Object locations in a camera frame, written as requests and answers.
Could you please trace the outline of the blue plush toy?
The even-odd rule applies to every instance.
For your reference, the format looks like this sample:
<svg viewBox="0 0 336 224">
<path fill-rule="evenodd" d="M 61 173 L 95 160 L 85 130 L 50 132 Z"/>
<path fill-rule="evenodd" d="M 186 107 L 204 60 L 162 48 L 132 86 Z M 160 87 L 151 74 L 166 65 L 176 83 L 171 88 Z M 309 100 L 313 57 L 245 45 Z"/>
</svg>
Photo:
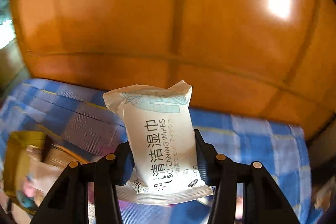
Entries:
<svg viewBox="0 0 336 224">
<path fill-rule="evenodd" d="M 16 191 L 16 197 L 19 203 L 26 209 L 37 210 L 38 206 L 34 201 L 37 189 L 29 176 L 25 176 L 19 189 Z"/>
</svg>

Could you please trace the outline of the white cleaning wipes pack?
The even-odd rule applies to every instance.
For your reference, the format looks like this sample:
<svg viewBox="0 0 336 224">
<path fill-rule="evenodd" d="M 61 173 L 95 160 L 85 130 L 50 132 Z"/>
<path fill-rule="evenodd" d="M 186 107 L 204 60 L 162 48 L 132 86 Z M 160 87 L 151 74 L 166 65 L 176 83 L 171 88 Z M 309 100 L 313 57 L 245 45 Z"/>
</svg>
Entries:
<svg viewBox="0 0 336 224">
<path fill-rule="evenodd" d="M 213 195 L 201 178 L 189 103 L 192 86 L 132 85 L 104 93 L 106 107 L 124 122 L 134 169 L 120 200 L 171 205 Z"/>
</svg>

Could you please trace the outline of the gold metal tray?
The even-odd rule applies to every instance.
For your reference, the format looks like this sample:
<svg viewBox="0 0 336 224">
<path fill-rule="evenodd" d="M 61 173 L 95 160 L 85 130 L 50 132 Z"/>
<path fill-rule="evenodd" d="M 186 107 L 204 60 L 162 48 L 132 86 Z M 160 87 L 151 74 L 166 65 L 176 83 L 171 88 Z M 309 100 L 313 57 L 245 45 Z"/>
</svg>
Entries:
<svg viewBox="0 0 336 224">
<path fill-rule="evenodd" d="M 30 215 L 36 210 L 24 208 L 16 191 L 25 176 L 29 176 L 37 189 L 34 201 L 39 207 L 63 169 L 72 161 L 86 164 L 88 160 L 59 145 L 44 132 L 15 131 L 9 136 L 3 171 L 5 194 Z"/>
</svg>

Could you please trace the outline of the blue plaid bedsheet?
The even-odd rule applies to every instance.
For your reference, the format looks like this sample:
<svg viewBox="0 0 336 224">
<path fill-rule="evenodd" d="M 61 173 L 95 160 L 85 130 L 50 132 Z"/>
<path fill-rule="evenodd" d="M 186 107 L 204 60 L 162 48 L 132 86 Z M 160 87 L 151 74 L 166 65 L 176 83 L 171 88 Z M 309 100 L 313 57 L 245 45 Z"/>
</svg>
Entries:
<svg viewBox="0 0 336 224">
<path fill-rule="evenodd" d="M 322 211 L 311 201 L 311 170 L 303 129 L 283 123 L 191 109 L 203 139 L 235 162 L 261 162 L 301 223 Z M 1 107 L 1 154 L 14 131 L 44 131 L 86 160 L 127 140 L 123 121 L 109 111 L 102 92 L 45 79 L 18 84 Z"/>
</svg>

